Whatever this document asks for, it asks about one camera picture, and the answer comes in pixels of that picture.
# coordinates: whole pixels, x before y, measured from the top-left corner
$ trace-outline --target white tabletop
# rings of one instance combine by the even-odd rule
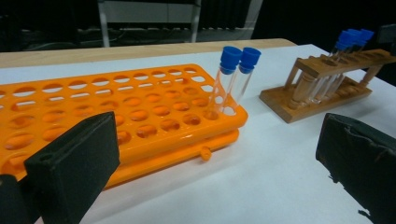
[[[213,153],[209,162],[186,161],[103,191],[81,223],[371,223],[315,159],[325,113],[287,124],[259,99],[262,90],[285,84],[297,57],[326,52],[312,45],[261,51],[241,102],[249,118],[236,143]],[[197,63],[214,76],[219,57],[212,52],[4,68],[0,84],[183,63]],[[359,81],[363,74],[346,75]],[[368,88],[368,97],[328,112],[395,137],[396,89],[376,77]]]

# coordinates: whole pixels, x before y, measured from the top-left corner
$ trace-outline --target table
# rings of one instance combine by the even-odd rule
[[[238,141],[209,162],[186,161],[103,191],[81,223],[371,223],[315,159],[325,113],[287,124],[259,99],[262,90],[284,85],[296,57],[326,53],[313,45],[272,39],[5,53],[0,84],[183,63],[214,76],[225,45],[262,52],[241,102],[249,118]],[[329,112],[394,137],[396,89],[378,78],[368,88],[369,97]]]

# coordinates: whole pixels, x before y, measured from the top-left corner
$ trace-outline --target wooden test tube rack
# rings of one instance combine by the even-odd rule
[[[325,55],[311,56],[308,59],[297,58],[285,86],[263,90],[260,99],[283,120],[291,123],[368,96],[372,92],[366,88],[370,80],[384,64],[395,62],[396,57],[382,49],[351,54],[340,63],[333,64],[329,63],[329,57]],[[320,104],[308,103],[309,87],[315,85],[314,80],[317,78],[336,76],[365,68],[367,68],[366,73],[360,82],[345,77],[332,98]]]

